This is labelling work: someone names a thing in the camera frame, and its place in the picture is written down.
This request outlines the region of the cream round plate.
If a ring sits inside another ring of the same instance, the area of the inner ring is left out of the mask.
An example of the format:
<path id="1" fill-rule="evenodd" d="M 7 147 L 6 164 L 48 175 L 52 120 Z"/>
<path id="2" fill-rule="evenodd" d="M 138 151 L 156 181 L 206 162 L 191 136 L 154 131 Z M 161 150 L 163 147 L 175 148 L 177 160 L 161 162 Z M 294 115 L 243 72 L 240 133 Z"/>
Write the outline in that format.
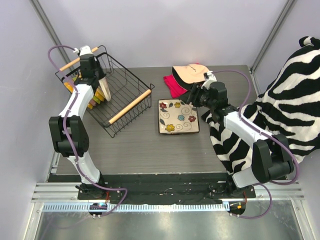
<path id="1" fill-rule="evenodd" d="M 103 92 L 104 98 L 109 102 L 111 100 L 111 92 L 108 86 L 107 79 L 105 77 L 101 78 L 99 81 L 99 86 Z"/>

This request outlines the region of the cream flower square plate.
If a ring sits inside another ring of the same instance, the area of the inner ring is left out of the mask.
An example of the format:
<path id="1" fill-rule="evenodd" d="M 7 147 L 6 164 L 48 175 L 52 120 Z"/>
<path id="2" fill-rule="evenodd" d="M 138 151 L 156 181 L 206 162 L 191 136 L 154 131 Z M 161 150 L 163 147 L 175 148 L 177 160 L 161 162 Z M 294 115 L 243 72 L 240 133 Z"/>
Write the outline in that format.
<path id="1" fill-rule="evenodd" d="M 179 99 L 159 99 L 158 132 L 162 135 L 195 134 L 200 131 L 198 109 Z"/>

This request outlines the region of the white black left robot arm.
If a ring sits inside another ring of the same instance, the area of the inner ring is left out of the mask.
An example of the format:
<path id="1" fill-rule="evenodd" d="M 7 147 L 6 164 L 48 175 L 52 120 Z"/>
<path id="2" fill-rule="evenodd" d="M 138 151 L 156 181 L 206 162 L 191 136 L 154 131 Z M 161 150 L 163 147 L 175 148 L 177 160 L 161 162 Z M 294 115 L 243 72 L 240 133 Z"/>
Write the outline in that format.
<path id="1" fill-rule="evenodd" d="M 80 175 L 78 198 L 100 200 L 106 196 L 107 188 L 89 154 L 90 140 L 83 116 L 105 74 L 91 51 L 80 50 L 79 62 L 81 78 L 71 81 L 71 97 L 62 112 L 49 119 L 49 129 L 54 150 L 67 158 Z"/>

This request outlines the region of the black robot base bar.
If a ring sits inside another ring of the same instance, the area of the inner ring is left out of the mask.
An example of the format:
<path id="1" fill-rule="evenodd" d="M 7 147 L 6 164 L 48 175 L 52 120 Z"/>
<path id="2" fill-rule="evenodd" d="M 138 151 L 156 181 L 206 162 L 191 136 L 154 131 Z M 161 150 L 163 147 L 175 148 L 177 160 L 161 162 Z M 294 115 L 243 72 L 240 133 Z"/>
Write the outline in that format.
<path id="1" fill-rule="evenodd" d="M 219 204 L 223 199 L 254 199 L 253 186 L 236 188 L 225 172 L 105 174 L 105 190 L 81 183 L 79 175 L 56 175 L 50 183 L 75 183 L 78 200 L 123 200 L 131 205 Z"/>

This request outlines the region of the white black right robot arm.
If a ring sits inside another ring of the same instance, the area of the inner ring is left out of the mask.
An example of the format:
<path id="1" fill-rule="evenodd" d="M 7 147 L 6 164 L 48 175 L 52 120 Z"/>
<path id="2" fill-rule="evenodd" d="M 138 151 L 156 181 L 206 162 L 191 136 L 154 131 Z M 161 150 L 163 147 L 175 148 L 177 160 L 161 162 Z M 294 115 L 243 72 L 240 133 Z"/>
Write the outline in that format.
<path id="1" fill-rule="evenodd" d="M 240 116 L 240 111 L 228 103 L 225 84 L 207 80 L 203 85 L 192 84 L 179 100 L 195 107 L 206 107 L 212 118 L 235 133 L 252 149 L 251 166 L 232 175 L 226 193 L 233 198 L 243 193 L 244 187 L 278 180 L 294 171 L 294 162 L 287 138 L 273 135 Z"/>

